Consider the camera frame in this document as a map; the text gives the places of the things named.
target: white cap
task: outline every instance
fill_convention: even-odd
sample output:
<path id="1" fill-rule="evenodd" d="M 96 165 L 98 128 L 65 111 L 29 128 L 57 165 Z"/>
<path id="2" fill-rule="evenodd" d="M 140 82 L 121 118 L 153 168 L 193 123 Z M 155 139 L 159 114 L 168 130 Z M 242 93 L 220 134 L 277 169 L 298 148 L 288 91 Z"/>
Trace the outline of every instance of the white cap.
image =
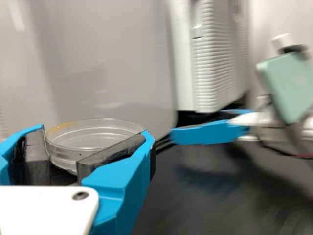
<path id="1" fill-rule="evenodd" d="M 274 48 L 277 51 L 280 51 L 284 47 L 292 46 L 294 45 L 294 42 L 291 38 L 291 35 L 289 33 L 280 34 L 272 39 L 272 43 Z"/>

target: blue gripper arm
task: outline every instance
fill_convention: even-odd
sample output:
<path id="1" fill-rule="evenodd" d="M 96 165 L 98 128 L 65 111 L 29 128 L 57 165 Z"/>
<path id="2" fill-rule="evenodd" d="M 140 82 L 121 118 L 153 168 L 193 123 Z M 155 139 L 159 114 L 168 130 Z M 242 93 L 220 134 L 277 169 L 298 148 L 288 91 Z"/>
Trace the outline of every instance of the blue gripper arm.
<path id="1" fill-rule="evenodd" d="M 237 114 L 252 112 L 249 109 L 223 111 Z M 249 127 L 231 125 L 228 123 L 228 120 L 219 120 L 201 125 L 173 128 L 170 133 L 170 139 L 172 142 L 181 145 L 219 144 L 233 142 L 248 132 Z"/>
<path id="2" fill-rule="evenodd" d="M 8 162 L 17 140 L 42 125 L 25 129 L 0 143 L 0 185 L 9 185 Z M 99 208 L 90 231 L 92 235 L 128 235 L 131 233 L 146 196 L 155 161 L 154 137 L 141 133 L 145 142 L 128 158 L 98 167 L 82 180 L 82 185 L 99 194 Z"/>

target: screw hole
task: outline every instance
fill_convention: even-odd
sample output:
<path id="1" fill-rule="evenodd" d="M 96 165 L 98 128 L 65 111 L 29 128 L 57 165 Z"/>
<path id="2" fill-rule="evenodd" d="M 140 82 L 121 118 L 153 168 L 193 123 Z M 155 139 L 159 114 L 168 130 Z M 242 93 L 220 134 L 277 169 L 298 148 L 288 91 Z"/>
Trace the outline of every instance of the screw hole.
<path id="1" fill-rule="evenodd" d="M 80 200 L 87 198 L 88 196 L 89 196 L 89 194 L 87 192 L 78 192 L 78 193 L 74 194 L 73 200 L 80 201 Z"/>

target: black table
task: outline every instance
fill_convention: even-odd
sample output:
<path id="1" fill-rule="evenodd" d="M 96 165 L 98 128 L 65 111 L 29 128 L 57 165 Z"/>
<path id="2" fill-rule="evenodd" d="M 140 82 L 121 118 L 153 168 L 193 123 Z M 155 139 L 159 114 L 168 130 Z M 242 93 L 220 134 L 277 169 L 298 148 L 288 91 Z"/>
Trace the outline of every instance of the black table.
<path id="1" fill-rule="evenodd" d="M 174 146 L 133 235 L 313 234 L 313 170 L 255 143 Z"/>

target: petri dish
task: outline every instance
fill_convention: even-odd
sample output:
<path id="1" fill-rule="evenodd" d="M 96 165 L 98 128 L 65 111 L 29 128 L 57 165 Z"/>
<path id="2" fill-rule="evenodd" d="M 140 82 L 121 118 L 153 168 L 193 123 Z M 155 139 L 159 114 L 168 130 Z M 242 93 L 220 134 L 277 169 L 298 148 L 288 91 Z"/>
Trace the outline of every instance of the petri dish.
<path id="1" fill-rule="evenodd" d="M 76 175 L 76 162 L 104 148 L 141 133 L 136 123 L 114 118 L 85 119 L 63 123 L 46 132 L 51 162 Z"/>

